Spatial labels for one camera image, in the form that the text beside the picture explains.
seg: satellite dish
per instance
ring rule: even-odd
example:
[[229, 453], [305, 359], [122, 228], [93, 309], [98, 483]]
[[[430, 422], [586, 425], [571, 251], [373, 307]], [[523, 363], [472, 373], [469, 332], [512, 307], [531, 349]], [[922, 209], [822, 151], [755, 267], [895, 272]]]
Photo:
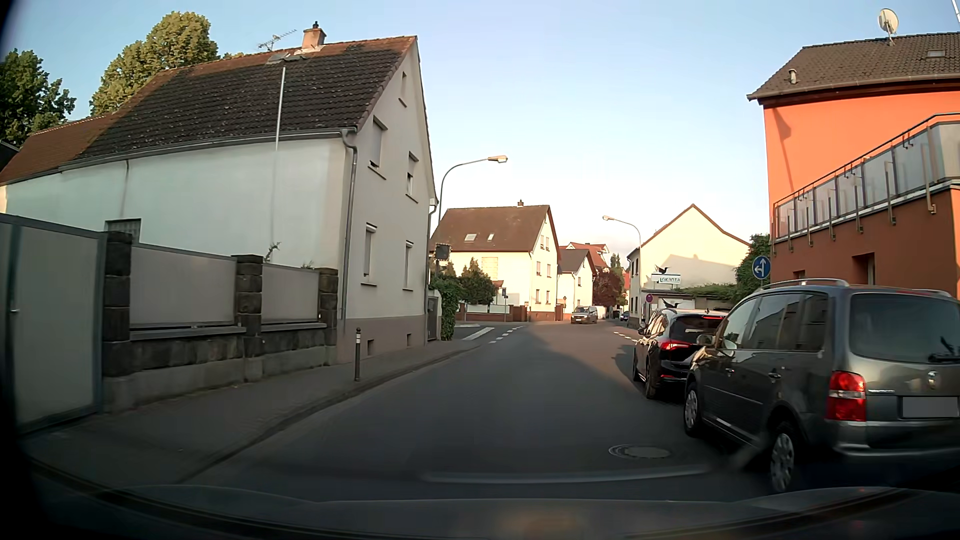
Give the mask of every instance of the satellite dish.
[[890, 36], [897, 33], [897, 27], [900, 25], [900, 20], [897, 19], [897, 14], [893, 10], [888, 10], [886, 8], [880, 10], [880, 15], [876, 18], [876, 22], [880, 24], [880, 30], [887, 33], [887, 37], [892, 39]]

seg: asphalt road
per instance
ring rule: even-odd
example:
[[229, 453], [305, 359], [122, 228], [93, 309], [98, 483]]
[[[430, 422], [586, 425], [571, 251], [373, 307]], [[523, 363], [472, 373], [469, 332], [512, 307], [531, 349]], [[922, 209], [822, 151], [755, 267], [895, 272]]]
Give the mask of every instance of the asphalt road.
[[623, 325], [458, 329], [493, 326], [479, 348], [318, 412], [194, 483], [311, 501], [766, 495], [762, 479], [725, 468], [727, 445], [684, 434], [682, 392], [643, 397]]

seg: round sign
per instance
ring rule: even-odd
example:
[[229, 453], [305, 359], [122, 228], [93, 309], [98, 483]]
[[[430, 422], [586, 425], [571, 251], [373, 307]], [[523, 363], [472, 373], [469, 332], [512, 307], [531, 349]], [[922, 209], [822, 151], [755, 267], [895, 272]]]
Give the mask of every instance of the round sign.
[[755, 278], [766, 280], [770, 276], [770, 258], [765, 255], [755, 258], [752, 270]]

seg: tiled roof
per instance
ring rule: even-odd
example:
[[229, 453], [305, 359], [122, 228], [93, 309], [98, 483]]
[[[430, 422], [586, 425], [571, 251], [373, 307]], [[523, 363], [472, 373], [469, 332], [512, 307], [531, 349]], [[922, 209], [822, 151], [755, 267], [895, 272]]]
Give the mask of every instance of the tiled roof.
[[690, 206], [686, 207], [686, 208], [684, 209], [684, 211], [678, 213], [677, 216], [674, 217], [673, 219], [671, 219], [669, 223], [667, 223], [667, 224], [664, 225], [663, 227], [660, 227], [659, 229], [657, 229], [657, 231], [656, 231], [655, 233], [651, 234], [649, 238], [647, 238], [646, 240], [643, 240], [643, 244], [641, 244], [640, 247], [643, 247], [643, 246], [649, 244], [650, 241], [653, 240], [654, 238], [656, 238], [658, 234], [660, 234], [662, 231], [666, 230], [667, 227], [670, 227], [671, 225], [673, 225], [674, 222], [676, 222], [678, 219], [681, 218], [681, 216], [683, 216], [685, 213], [687, 213], [687, 212], [689, 212], [689, 211], [691, 211], [691, 210], [697, 210], [698, 212], [700, 212], [700, 215], [704, 216], [704, 218], [706, 218], [707, 221], [709, 221], [710, 225], [712, 225], [713, 227], [715, 227], [717, 231], [719, 231], [719, 232], [721, 232], [721, 233], [729, 236], [730, 238], [733, 238], [734, 240], [740, 242], [741, 244], [743, 244], [743, 245], [745, 245], [745, 246], [749, 246], [749, 245], [750, 245], [750, 242], [744, 240], [743, 238], [734, 236], [733, 234], [730, 234], [730, 233], [724, 231], [723, 228], [721, 228], [719, 225], [717, 225], [717, 222], [715, 222], [715, 221], [713, 221], [712, 219], [710, 219], [710, 216], [706, 215], [706, 214], [704, 213], [704, 211], [700, 209], [700, 207], [698, 207], [697, 205], [690, 205]]
[[[944, 51], [928, 58], [928, 51]], [[797, 71], [790, 84], [789, 70]], [[960, 33], [921, 34], [808, 45], [747, 99], [813, 90], [960, 79]]]
[[328, 43], [298, 61], [266, 63], [271, 55], [292, 55], [292, 48], [162, 71], [115, 113], [32, 135], [0, 182], [71, 160], [270, 135], [284, 66], [282, 133], [360, 127], [415, 41]]
[[557, 266], [561, 273], [572, 273], [580, 269], [584, 259], [589, 260], [590, 250], [560, 250], [557, 252]]
[[[432, 252], [439, 242], [449, 244], [453, 252], [529, 252], [540, 241], [544, 219], [552, 229], [549, 205], [449, 209], [427, 248]], [[551, 248], [558, 249], [556, 233], [551, 242]]]
[[593, 262], [593, 266], [596, 268], [610, 268], [601, 253], [604, 248], [607, 247], [607, 244], [581, 244], [580, 242], [570, 242], [568, 245], [573, 246], [574, 249], [578, 250], [589, 250], [590, 251], [590, 260]]

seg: orange building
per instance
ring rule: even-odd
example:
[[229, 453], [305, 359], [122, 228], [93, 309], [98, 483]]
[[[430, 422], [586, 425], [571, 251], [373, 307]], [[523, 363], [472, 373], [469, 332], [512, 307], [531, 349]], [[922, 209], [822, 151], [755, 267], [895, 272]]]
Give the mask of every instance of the orange building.
[[763, 106], [773, 281], [957, 294], [960, 33], [807, 46], [747, 98]]

